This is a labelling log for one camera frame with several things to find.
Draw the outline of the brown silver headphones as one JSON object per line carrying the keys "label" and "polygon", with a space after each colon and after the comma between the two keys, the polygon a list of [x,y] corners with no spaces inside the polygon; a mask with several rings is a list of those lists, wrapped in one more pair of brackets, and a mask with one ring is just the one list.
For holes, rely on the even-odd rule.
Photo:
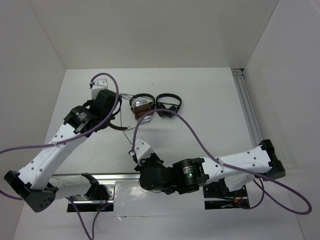
{"label": "brown silver headphones", "polygon": [[[125,94],[125,93],[121,93],[120,94],[120,99],[125,99],[125,100],[130,100],[130,98],[132,97],[133,95],[130,95],[130,94]],[[144,97],[139,97],[138,99],[134,100],[133,101],[133,111],[132,113],[134,114],[134,118],[135,120],[138,122],[140,119],[142,119],[143,115],[152,111],[151,110],[151,106],[149,104],[149,102],[151,101],[147,101],[147,100],[151,100],[151,99],[148,99],[148,98],[144,98]],[[152,115],[149,115],[147,117],[145,117],[141,124],[147,124],[149,122],[152,121]],[[111,129],[113,130],[117,130],[117,131],[130,131],[132,129],[135,128],[135,126],[117,126],[117,125],[114,125],[112,123],[109,123],[108,125]]]}

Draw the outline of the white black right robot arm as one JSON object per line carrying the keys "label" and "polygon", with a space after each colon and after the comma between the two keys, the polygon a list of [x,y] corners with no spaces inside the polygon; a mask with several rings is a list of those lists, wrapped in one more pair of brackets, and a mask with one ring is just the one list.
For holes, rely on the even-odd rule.
{"label": "white black right robot arm", "polygon": [[197,192],[214,183],[219,196],[230,196],[259,175],[273,180],[286,175],[269,139],[249,151],[222,156],[217,161],[210,157],[187,158],[166,167],[151,146],[139,137],[131,156],[137,164],[135,171],[140,173],[140,186],[167,195]]}

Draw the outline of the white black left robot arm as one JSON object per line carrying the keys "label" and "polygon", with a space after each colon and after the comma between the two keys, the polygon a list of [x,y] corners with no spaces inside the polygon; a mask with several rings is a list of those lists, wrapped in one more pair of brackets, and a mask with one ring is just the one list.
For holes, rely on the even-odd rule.
{"label": "white black left robot arm", "polygon": [[56,135],[40,153],[18,171],[8,171],[4,179],[35,212],[47,209],[55,200],[84,196],[96,200],[105,187],[89,173],[54,178],[53,174],[68,156],[91,135],[108,127],[118,113],[122,99],[116,93],[100,90],[94,99],[70,110]]}

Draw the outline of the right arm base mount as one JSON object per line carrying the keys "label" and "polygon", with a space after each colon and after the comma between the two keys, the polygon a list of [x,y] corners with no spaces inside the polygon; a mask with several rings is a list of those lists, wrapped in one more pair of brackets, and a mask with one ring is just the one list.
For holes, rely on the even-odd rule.
{"label": "right arm base mount", "polygon": [[250,202],[245,185],[239,190],[222,193],[219,184],[212,182],[203,187],[204,209],[222,210],[239,209],[240,207],[249,208]]}

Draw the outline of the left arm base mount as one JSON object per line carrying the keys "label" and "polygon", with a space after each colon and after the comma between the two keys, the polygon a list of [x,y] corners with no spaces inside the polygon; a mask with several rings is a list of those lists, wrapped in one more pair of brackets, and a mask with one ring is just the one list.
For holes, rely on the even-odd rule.
{"label": "left arm base mount", "polygon": [[76,205],[79,212],[113,212],[116,182],[94,178],[89,173],[82,173],[84,177],[84,191],[71,195],[69,198]]}

